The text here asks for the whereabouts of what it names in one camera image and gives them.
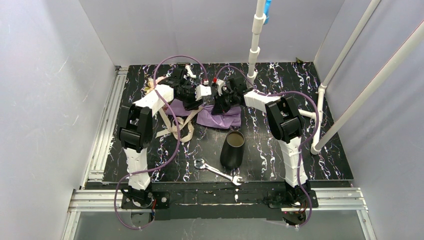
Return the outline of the pink flower bunch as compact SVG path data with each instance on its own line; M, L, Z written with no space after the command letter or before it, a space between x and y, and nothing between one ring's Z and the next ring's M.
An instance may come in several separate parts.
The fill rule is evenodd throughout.
M162 81L162 80L164 80L164 79L166 79L167 77L166 76L160 76L160 77L158 77L156 80L155 80L155 84L156 85L158 85L159 83L160 83L160 81Z

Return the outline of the purple wrapping paper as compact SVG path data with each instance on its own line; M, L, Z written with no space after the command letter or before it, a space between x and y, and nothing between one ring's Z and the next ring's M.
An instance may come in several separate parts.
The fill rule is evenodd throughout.
M175 99L171 104L173 112L177 117L188 117L191 110L185 110L183 102ZM229 129L230 127L240 127L242 124L240 106L231 107L228 112L212 115L213 105L206 105L196 116L196 123L204 127L216 129Z

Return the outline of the cream ribbon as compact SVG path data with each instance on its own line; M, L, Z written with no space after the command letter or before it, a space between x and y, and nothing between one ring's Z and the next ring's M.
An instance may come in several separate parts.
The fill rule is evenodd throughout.
M194 117L197 116L197 114L201 110L203 110L203 107L200 107L197 110L192 110L190 114L186 117L186 119L183 119L182 117L177 117L176 122L178 123L178 125L176 125L175 122L171 123L165 111L161 108L158 113L165 124L165 129L157 132L156 138L172 134L174 138L176 140L180 140L181 143L189 142L194 135L194 124L192 120ZM182 135L181 130L183 130L185 127L187 127L188 129L188 133L186 135Z

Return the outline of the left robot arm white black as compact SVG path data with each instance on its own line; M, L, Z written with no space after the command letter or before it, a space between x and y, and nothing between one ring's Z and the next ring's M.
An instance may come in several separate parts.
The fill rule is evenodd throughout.
M127 157L128 185L132 189L144 191L151 183L147 149L154 135L154 115L159 113L165 117L168 110L177 116L177 110L171 107L173 101L195 115L201 110L203 97L211 94L210 87L195 86L191 81L194 78L188 65L176 67L170 76L150 80L144 97L121 106L117 136Z

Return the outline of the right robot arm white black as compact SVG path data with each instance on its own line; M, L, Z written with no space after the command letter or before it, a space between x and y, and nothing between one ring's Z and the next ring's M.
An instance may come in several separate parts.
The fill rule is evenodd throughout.
M212 115L227 113L233 106L254 108L266 114L272 136L277 140L283 154L285 182L292 188L305 184L306 176L301 155L304 120L292 97L271 96L244 83L242 77L227 82L215 78L217 89L213 96Z

